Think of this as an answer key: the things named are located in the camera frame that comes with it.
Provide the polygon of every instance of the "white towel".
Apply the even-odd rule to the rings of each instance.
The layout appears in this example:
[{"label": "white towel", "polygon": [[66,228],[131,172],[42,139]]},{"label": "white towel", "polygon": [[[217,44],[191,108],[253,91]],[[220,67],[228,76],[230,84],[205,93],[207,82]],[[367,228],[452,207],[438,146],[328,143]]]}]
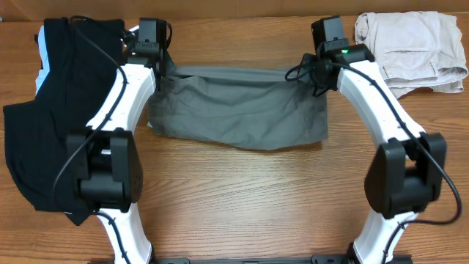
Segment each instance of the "white towel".
[{"label": "white towel", "polygon": [[374,54],[394,96],[419,88],[462,92],[468,75],[456,17],[438,12],[360,15],[355,41]]}]

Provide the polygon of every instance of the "fabric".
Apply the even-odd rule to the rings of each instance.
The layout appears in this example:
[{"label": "fabric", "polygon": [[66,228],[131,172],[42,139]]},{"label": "fabric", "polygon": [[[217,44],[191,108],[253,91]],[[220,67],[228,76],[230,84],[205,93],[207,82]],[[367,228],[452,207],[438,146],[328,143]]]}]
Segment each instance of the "fabric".
[{"label": "fabric", "polygon": [[179,67],[148,102],[154,133],[274,150],[328,137],[326,96],[286,70]]},{"label": "fabric", "polygon": [[468,75],[456,17],[438,12],[360,15],[355,41],[374,54],[381,75],[398,98],[416,88],[462,92]]},{"label": "fabric", "polygon": [[[104,27],[82,21],[77,26],[122,61],[120,37],[105,29],[122,31],[123,21],[106,21]],[[73,212],[67,216],[79,225],[89,211],[74,200],[70,175],[63,175],[58,184],[60,207],[52,202],[51,189],[67,160],[66,136],[73,129],[84,128],[96,115],[117,72],[99,51],[75,35],[66,19],[44,20],[43,34],[47,44],[43,62],[48,61],[50,71],[38,85],[34,100],[4,106],[5,158],[18,189],[36,210]]]},{"label": "fabric", "polygon": [[44,26],[41,26],[41,29],[39,30],[39,34],[37,35],[37,45],[39,47],[39,55],[41,57],[42,67],[39,70],[38,77],[36,78],[36,95],[37,95],[37,92],[39,92],[41,85],[43,85],[45,77],[47,77],[47,75],[49,74],[49,71],[51,70],[49,68],[49,58],[47,55],[47,48],[45,45]]}]

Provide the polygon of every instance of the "wooden table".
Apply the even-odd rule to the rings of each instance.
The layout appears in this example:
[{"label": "wooden table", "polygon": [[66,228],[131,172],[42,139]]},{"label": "wooden table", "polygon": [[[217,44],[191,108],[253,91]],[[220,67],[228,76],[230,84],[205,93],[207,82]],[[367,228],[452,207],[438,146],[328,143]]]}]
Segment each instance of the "wooden table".
[{"label": "wooden table", "polygon": [[[469,50],[469,13],[458,13]],[[310,24],[320,17],[170,21],[170,53],[179,65],[286,67],[314,50]],[[343,17],[352,37],[356,17]],[[128,21],[132,26],[138,21]],[[0,104],[34,97],[40,67],[33,34],[41,23],[0,23]],[[422,89],[402,98],[428,132],[448,143],[446,171],[469,206],[469,93]],[[343,253],[361,231],[369,205],[363,178],[374,146],[352,105],[328,93],[329,139],[272,152],[155,136],[142,115],[136,143],[144,168],[139,210],[158,257],[308,257]],[[0,117],[0,263],[86,263],[113,252],[101,223],[76,227],[63,214],[36,212],[4,161]],[[440,199],[422,219],[447,219],[454,198]],[[467,263],[467,214],[447,227],[410,226],[396,252],[416,263]]]}]

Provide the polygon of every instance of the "black garment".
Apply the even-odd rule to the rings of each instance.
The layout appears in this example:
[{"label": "black garment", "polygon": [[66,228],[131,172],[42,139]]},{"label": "black garment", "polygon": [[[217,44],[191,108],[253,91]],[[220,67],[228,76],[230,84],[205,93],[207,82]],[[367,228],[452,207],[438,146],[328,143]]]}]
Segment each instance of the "black garment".
[{"label": "black garment", "polygon": [[[122,61],[122,20],[102,25],[76,22],[81,31],[118,62]],[[53,204],[53,181],[67,160],[69,131],[84,128],[103,105],[117,69],[71,29],[67,19],[44,20],[51,71],[33,101],[4,106],[5,157],[18,189],[36,210],[69,211],[77,225],[89,211],[73,197],[69,174],[57,189],[60,208]]]}]

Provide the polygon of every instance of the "folded black clothing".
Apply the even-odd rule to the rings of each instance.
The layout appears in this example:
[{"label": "folded black clothing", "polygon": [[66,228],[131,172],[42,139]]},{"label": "folded black clothing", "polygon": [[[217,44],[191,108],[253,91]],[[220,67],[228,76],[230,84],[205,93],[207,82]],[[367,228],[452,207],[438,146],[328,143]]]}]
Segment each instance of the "folded black clothing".
[{"label": "folded black clothing", "polygon": [[[74,22],[107,54],[122,61],[124,21],[96,24]],[[91,212],[73,195],[65,174],[56,190],[60,206],[52,201],[52,185],[67,160],[65,139],[84,128],[103,105],[117,69],[112,62],[78,36],[67,19],[44,20],[50,72],[34,100],[4,106],[5,158],[18,189],[36,210],[68,211],[81,224]]]}]

